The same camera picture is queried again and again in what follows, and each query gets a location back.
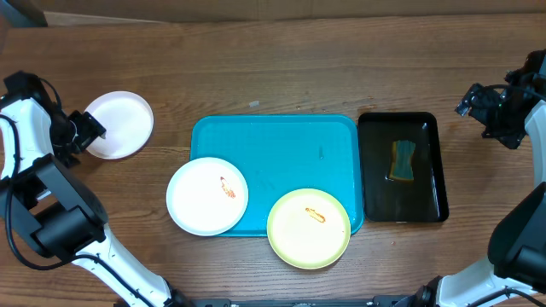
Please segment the white plate with stain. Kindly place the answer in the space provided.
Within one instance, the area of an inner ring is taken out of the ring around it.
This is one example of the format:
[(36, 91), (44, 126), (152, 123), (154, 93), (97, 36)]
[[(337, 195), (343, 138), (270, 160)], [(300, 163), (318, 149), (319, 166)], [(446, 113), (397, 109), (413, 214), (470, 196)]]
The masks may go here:
[(154, 128), (149, 104), (130, 91), (114, 91), (96, 98), (86, 109), (105, 129), (87, 151), (101, 159), (123, 159), (141, 149)]

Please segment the yellow green sponge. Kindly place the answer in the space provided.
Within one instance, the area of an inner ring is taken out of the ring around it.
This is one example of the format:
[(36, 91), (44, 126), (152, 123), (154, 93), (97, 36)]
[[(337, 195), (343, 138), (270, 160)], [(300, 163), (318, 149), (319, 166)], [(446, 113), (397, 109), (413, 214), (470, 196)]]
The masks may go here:
[(415, 144), (408, 140), (398, 140), (392, 143), (391, 164), (387, 178), (392, 181), (413, 182), (414, 174), (412, 159)]

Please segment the yellow-green plate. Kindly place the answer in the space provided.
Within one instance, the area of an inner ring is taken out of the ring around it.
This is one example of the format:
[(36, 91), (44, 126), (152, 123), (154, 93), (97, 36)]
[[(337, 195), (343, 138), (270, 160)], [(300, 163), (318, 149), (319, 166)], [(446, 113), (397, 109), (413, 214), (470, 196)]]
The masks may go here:
[(331, 194), (301, 188), (271, 208), (267, 238), (275, 254), (299, 269), (322, 269), (345, 252), (351, 237), (346, 209)]

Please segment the white plate near arm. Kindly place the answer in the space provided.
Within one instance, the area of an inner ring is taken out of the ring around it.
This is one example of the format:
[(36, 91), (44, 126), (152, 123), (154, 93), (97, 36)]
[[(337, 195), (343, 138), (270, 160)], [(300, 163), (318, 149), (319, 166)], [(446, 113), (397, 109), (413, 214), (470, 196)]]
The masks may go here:
[(247, 181), (230, 162), (198, 158), (181, 166), (166, 190), (166, 207), (174, 223), (198, 236), (220, 235), (243, 217)]

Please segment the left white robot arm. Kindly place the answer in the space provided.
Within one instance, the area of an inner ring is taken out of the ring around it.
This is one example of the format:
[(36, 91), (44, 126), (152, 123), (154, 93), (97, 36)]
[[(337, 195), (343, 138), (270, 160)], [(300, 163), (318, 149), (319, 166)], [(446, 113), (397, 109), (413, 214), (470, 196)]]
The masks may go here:
[(117, 240), (102, 203), (69, 171), (73, 152), (99, 136), (98, 126), (48, 99), (2, 97), (1, 216), (12, 253), (35, 270), (86, 269), (129, 306), (190, 306)]

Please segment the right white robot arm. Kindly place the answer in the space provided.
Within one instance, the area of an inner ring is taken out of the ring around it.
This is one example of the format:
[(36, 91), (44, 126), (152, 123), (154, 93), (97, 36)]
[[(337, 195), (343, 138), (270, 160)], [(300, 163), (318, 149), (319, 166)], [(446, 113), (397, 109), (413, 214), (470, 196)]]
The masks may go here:
[(494, 229), (485, 258), (438, 276), (398, 306), (493, 306), (513, 297), (540, 305), (545, 291), (545, 53), (532, 51), (504, 84), (473, 84), (456, 107), (484, 127), (482, 136), (516, 149), (531, 141), (534, 185)]

